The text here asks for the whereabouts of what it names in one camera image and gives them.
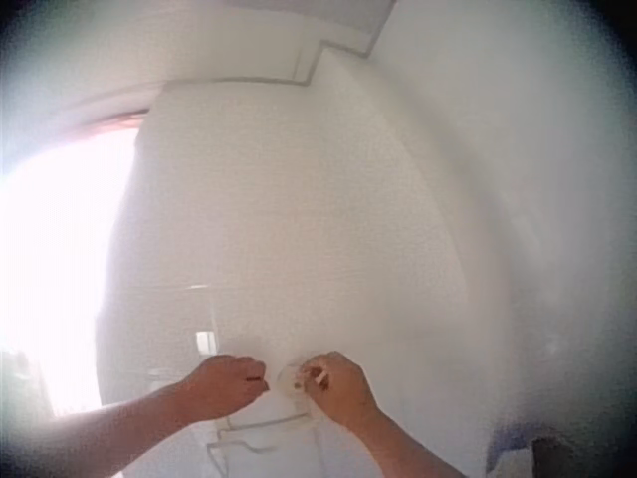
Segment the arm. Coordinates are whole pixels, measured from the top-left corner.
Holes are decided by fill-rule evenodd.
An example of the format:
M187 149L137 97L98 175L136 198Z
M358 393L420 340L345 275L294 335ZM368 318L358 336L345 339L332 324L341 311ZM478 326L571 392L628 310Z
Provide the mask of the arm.
M325 373L320 383L316 378ZM302 368L306 393L333 421L365 445L385 478L456 478L463 475L405 433L376 405L362 368L332 352Z
M264 373L264 364L252 358L209 358L149 396L54 422L23 442L30 466L37 468L32 476L112 476L189 424L252 403L268 390Z

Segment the left hand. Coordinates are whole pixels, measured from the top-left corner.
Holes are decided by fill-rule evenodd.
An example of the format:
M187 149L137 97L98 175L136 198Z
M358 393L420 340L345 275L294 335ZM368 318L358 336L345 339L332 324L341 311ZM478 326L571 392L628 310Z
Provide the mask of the left hand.
M231 415L270 389L265 372L265 364L251 357L207 358L175 384L179 415L187 423Z

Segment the bright window light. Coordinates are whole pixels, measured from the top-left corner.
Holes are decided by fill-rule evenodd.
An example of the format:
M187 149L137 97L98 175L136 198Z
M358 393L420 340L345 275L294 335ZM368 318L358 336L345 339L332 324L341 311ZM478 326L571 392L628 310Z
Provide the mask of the bright window light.
M0 346L39 366L58 416L101 405L95 317L136 134L48 150L0 185Z

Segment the hand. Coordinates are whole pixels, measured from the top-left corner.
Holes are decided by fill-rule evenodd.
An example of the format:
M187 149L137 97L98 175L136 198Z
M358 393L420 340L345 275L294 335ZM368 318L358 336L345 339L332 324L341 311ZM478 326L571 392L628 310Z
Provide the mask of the hand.
M180 416L196 423L241 410L270 389L265 372L265 364L250 357L207 358L175 385Z
M306 393L318 408L350 431L356 432L381 415L362 368L343 354L330 352L311 358L301 373Z

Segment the forearm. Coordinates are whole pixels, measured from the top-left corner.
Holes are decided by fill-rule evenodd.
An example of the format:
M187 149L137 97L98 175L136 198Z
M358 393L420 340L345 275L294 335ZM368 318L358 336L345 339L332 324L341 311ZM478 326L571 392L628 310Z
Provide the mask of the forearm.
M51 476L109 477L188 421L174 387L140 400L72 416L33 434L26 445Z
M457 478L463 475L405 433L382 412L352 427L385 478Z

